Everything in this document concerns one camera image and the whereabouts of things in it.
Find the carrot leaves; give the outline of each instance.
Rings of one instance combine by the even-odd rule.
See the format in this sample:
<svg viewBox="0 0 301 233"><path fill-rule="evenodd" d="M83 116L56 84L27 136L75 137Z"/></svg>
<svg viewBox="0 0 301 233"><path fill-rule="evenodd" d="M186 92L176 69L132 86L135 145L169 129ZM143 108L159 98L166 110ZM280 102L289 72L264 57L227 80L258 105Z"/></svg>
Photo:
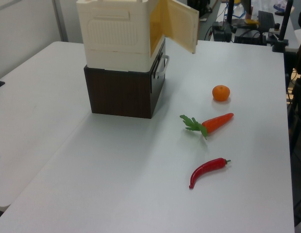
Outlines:
<svg viewBox="0 0 301 233"><path fill-rule="evenodd" d="M187 130L191 131L200 131L202 133L202 136L206 139L208 133L207 133L207 128L202 126L200 123L198 123L195 118L188 118L185 115L181 115L180 118L183 119L183 122L186 126Z"/></svg>

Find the metal handle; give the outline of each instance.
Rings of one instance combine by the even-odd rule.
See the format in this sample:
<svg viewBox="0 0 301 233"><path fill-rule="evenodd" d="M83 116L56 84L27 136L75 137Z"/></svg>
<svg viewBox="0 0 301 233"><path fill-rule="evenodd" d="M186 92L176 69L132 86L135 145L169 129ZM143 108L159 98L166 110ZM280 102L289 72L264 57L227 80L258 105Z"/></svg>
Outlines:
<svg viewBox="0 0 301 233"><path fill-rule="evenodd" d="M163 71L156 71L156 77L157 77L157 76L165 75L166 69L167 69L167 66L168 66L168 63L169 63L169 60L170 60L170 57L169 57L168 55L162 55L161 58L160 58L159 64L158 64L158 67L162 67L162 65L163 65L164 62L165 62L165 59L167 59L165 68L164 68Z"/></svg>

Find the chili pepper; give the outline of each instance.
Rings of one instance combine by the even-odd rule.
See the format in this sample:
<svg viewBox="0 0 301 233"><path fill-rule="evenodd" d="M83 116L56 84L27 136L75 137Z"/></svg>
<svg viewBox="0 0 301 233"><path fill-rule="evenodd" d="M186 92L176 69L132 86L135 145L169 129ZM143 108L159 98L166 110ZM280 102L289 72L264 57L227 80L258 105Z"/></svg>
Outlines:
<svg viewBox="0 0 301 233"><path fill-rule="evenodd" d="M223 158L218 158L218 159L214 159L211 160L205 164L202 164L199 168L197 168L193 174L191 175L190 178L190 189L193 189L196 183L196 180L202 176L204 173L207 173L209 171L214 171L214 170L218 170L221 169L223 167L225 167L225 165L230 162L230 160L226 160Z"/></svg>

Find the wooden box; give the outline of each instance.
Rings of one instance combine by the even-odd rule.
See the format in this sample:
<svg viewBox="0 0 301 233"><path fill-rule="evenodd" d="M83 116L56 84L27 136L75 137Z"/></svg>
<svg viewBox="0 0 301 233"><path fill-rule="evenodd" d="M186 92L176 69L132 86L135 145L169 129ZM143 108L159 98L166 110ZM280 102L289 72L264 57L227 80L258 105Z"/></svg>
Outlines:
<svg viewBox="0 0 301 233"><path fill-rule="evenodd" d="M124 72L85 66L93 113L151 118L165 80L165 41L149 72Z"/></svg>

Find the orange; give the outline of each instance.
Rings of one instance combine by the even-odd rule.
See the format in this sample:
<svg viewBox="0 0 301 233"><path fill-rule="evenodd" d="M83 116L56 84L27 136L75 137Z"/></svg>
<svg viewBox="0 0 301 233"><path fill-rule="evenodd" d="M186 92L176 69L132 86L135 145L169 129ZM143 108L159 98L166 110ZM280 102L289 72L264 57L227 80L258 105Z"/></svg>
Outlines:
<svg viewBox="0 0 301 233"><path fill-rule="evenodd" d="M226 101L230 95L230 89L224 85L218 85L213 88L212 95L217 101Z"/></svg>

